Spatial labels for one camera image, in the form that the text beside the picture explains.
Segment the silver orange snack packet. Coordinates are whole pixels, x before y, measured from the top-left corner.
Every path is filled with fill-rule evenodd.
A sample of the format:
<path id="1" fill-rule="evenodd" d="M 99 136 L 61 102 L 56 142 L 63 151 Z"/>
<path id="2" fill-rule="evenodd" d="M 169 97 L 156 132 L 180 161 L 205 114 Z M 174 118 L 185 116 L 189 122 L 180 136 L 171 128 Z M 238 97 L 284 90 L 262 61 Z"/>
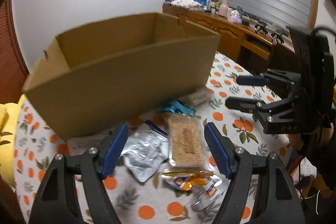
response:
<path id="1" fill-rule="evenodd" d="M 161 177 L 176 190 L 192 193 L 191 207 L 194 211 L 209 209 L 220 196 L 226 193 L 230 184 L 230 180 L 224 175 L 216 173 L 212 176 L 170 176 L 163 173 Z"/>

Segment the brown cracker packet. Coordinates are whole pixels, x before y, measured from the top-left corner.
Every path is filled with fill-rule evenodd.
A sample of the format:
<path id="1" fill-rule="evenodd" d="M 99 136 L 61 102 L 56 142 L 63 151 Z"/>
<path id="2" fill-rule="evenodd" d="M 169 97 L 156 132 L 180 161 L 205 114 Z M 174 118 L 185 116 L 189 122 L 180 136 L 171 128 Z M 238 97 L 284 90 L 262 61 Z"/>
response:
<path id="1" fill-rule="evenodd" d="M 205 164 L 204 141 L 199 117 L 167 114 L 169 163 L 175 168 L 201 168 Z"/>

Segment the wooden sideboard cabinet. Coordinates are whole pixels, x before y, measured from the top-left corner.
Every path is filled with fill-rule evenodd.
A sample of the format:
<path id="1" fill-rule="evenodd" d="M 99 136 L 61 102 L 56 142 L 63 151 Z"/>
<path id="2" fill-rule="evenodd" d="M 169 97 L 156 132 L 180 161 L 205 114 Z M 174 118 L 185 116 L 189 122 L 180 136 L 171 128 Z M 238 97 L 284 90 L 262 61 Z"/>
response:
<path id="1" fill-rule="evenodd" d="M 269 36 L 255 33 L 252 27 L 234 24 L 225 18 L 181 7 L 162 6 L 162 12 L 209 28 L 221 36 L 218 51 L 252 74 L 267 69 L 299 72 L 295 53 L 281 44 L 273 45 Z"/>

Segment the silver blue snack packet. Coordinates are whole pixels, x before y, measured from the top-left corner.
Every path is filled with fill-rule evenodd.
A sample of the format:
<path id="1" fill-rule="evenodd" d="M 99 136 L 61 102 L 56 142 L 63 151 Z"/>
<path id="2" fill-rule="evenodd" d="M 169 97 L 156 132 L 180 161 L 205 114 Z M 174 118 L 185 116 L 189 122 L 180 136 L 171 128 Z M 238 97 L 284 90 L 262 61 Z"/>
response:
<path id="1" fill-rule="evenodd" d="M 169 158 L 167 133 L 147 120 L 128 137 L 121 156 L 127 169 L 144 183 Z"/>

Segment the white striped snack packet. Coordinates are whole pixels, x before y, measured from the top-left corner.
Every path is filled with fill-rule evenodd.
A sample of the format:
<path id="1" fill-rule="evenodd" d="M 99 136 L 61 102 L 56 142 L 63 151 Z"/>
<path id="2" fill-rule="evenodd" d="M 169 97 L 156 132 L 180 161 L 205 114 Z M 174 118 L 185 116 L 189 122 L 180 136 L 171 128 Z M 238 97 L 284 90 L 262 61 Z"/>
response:
<path id="1" fill-rule="evenodd" d="M 198 105 L 201 105 L 202 103 L 208 101 L 211 98 L 212 94 L 213 93 L 210 91 L 209 88 L 202 87 L 187 96 L 188 104 L 191 107 L 197 107 Z"/>

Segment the orange print tablecloth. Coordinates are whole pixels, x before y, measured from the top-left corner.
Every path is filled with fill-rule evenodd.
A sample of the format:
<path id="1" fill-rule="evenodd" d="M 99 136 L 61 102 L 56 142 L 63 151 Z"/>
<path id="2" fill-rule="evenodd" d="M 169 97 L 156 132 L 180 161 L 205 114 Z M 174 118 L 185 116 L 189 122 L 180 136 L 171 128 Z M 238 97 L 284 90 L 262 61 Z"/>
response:
<path id="1" fill-rule="evenodd" d="M 214 123 L 232 143 L 249 153 L 266 156 L 275 152 L 287 164 L 292 148 L 285 135 L 264 134 L 260 123 L 250 114 L 225 107 L 229 96 L 267 103 L 279 99 L 269 88 L 238 85 L 236 78 L 246 73 L 239 64 L 217 53 L 207 80 L 211 98 L 199 105 L 196 113 L 202 123 Z M 68 145 L 52 131 L 32 104 L 23 100 L 17 122 L 13 169 L 16 194 L 25 220 L 30 217 L 41 180 L 57 153 L 68 154 Z M 104 185 L 122 223 L 211 223 L 220 206 L 220 201 L 215 201 L 208 209 L 195 212 L 191 193 L 172 188 L 160 173 L 140 183 L 122 164 Z"/>

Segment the blue candy packet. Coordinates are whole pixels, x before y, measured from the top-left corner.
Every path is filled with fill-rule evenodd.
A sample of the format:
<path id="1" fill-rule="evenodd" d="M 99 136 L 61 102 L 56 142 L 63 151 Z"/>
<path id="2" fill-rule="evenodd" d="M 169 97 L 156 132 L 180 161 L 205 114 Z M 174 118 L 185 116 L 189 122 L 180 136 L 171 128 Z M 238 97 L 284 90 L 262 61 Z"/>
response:
<path id="1" fill-rule="evenodd" d="M 173 114 L 183 114 L 183 115 L 194 115 L 196 111 L 188 106 L 186 106 L 180 100 L 174 100 L 169 103 L 162 105 L 157 108 L 158 113 L 173 113 Z"/>

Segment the brown cardboard box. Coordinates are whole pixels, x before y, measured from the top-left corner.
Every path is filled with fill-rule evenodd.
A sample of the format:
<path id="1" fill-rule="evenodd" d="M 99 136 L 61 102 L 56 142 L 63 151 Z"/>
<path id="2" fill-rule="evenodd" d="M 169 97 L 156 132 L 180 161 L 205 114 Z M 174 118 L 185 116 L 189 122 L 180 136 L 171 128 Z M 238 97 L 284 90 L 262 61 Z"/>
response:
<path id="1" fill-rule="evenodd" d="M 162 13 L 58 34 L 23 92 L 63 140 L 87 136 L 205 86 L 219 34 Z"/>

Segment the pink bottle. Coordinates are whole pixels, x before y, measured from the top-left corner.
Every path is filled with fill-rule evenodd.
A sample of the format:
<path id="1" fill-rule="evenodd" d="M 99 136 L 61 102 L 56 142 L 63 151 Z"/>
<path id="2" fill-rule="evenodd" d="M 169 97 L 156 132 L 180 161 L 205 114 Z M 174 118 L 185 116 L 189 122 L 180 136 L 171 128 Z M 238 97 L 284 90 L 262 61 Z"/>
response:
<path id="1" fill-rule="evenodd" d="M 218 15 L 222 17 L 227 17 L 227 11 L 228 11 L 228 3 L 226 0 L 222 0 L 219 10 L 218 10 Z"/>

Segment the yellow plush toy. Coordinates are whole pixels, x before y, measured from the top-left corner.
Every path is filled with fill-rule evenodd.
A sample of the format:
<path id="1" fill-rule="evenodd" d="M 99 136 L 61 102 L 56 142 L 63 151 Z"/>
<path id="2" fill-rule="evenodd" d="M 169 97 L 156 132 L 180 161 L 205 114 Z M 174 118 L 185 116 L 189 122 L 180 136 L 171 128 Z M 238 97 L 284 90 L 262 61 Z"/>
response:
<path id="1" fill-rule="evenodd" d="M 15 187 L 13 160 L 17 121 L 25 99 L 22 94 L 18 103 L 1 104 L 1 178 L 11 187 Z"/>

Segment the floral folded cloth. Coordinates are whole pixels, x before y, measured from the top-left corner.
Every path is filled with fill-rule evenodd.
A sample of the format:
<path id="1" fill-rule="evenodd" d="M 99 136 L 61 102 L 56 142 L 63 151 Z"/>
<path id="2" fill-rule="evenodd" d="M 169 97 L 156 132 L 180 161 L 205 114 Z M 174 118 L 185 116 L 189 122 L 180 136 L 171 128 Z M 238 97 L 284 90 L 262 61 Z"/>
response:
<path id="1" fill-rule="evenodd" d="M 201 3 L 196 2 L 194 0 L 174 0 L 171 2 L 171 5 L 175 7 L 181 7 L 184 9 L 203 7 Z"/>

